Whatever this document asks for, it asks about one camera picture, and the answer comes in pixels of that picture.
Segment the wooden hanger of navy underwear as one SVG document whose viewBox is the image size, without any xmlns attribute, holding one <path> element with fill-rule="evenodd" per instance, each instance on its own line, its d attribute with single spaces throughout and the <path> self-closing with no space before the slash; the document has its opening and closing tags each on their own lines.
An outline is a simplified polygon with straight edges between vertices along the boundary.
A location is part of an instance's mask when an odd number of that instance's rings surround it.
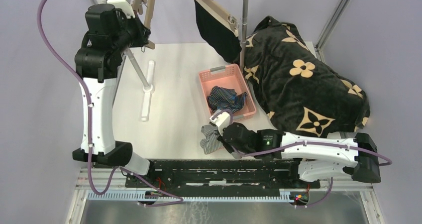
<svg viewBox="0 0 422 224">
<path fill-rule="evenodd" d="M 151 21 L 152 21 L 152 18 L 153 18 L 153 13 L 154 13 L 154 8 L 155 8 L 155 1 L 156 0 L 148 0 L 147 10 L 146 10 L 145 19 L 144 19 L 144 25 L 147 28 L 149 28 L 150 30 L 151 30 Z M 155 43 L 148 40 L 148 44 L 146 44 L 145 47 L 149 48 L 151 50 L 154 50 L 155 49 Z"/>
</svg>

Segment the navy striped underwear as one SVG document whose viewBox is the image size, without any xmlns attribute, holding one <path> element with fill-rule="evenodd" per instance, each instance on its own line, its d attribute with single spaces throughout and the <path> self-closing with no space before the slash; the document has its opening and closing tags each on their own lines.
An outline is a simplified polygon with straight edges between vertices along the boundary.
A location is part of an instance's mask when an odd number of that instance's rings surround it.
<svg viewBox="0 0 422 224">
<path fill-rule="evenodd" d="M 247 92 L 237 94 L 235 89 L 214 86 L 207 96 L 207 104 L 212 112 L 217 110 L 230 110 L 232 113 L 240 111 L 248 97 Z"/>
</svg>

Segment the grey striped underwear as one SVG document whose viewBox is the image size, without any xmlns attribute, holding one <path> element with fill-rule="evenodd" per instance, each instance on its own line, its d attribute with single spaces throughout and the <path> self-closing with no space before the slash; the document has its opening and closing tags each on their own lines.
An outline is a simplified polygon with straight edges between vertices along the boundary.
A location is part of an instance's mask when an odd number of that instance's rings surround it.
<svg viewBox="0 0 422 224">
<path fill-rule="evenodd" d="M 219 141 L 220 133 L 216 126 L 206 124 L 201 127 L 201 133 L 204 138 L 200 141 L 200 147 L 205 155 L 223 149 L 223 143 Z"/>
</svg>

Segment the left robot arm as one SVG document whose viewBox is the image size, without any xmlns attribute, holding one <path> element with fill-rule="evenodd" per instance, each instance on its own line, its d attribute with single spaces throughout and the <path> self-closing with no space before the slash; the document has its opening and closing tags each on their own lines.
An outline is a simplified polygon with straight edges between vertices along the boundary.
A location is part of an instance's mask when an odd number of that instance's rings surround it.
<svg viewBox="0 0 422 224">
<path fill-rule="evenodd" d="M 131 47 L 143 47 L 150 30 L 139 18 L 127 16 L 112 4 L 97 4 L 85 13 L 88 31 L 75 55 L 76 73 L 84 81 L 84 135 L 80 148 L 72 152 L 75 161 L 91 160 L 106 166 L 121 166 L 138 174 L 137 180 L 149 188 L 157 175 L 153 163 L 140 157 L 129 142 L 116 141 L 113 135 L 112 109 L 117 87 L 118 68 L 123 54 Z"/>
</svg>

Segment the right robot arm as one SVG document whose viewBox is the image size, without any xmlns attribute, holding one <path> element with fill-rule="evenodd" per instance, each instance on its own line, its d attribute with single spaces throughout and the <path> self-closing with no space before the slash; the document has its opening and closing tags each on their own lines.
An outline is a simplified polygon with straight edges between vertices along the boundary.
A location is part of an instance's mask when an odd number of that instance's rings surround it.
<svg viewBox="0 0 422 224">
<path fill-rule="evenodd" d="M 222 140 L 240 157 L 298 160 L 296 169 L 287 175 L 294 188 L 306 182 L 344 176 L 361 183 L 381 182 L 381 156 L 366 133 L 348 138 L 319 138 L 273 129 L 252 131 L 235 122 L 222 129 Z"/>
</svg>

